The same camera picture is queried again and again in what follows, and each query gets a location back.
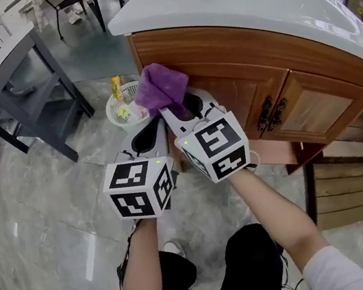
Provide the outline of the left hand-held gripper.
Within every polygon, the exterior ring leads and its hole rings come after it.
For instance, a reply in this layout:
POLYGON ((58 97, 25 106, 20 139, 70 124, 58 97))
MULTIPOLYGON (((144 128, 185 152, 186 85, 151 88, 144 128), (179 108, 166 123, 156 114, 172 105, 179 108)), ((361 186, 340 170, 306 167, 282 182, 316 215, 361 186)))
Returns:
POLYGON ((160 217, 171 208, 175 188, 163 118, 153 118, 127 134, 105 171, 103 193, 120 220, 160 217))

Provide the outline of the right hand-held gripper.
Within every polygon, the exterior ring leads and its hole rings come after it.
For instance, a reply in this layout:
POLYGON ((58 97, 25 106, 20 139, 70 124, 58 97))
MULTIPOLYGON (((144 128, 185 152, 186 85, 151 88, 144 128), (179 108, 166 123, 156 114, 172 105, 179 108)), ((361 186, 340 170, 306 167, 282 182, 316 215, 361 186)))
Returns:
POLYGON ((213 183, 247 167, 251 163, 249 141, 233 112, 227 112, 203 89, 187 88, 186 99, 188 111, 196 117, 181 120, 167 107, 160 114, 172 132, 190 130, 174 143, 189 162, 213 183))

